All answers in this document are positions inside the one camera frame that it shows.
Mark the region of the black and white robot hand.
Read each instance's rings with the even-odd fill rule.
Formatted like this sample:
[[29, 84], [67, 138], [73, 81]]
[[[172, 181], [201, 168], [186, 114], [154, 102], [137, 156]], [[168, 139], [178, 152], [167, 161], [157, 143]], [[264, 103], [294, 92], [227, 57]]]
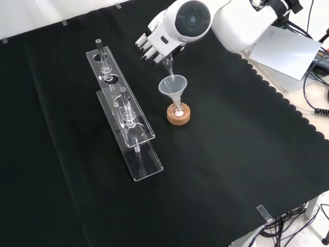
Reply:
[[166, 10], [157, 14], [148, 24], [146, 32], [135, 42], [143, 53], [142, 59], [153, 60], [154, 63], [161, 62], [168, 55], [181, 52], [186, 42], [171, 38], [165, 29], [164, 16]]

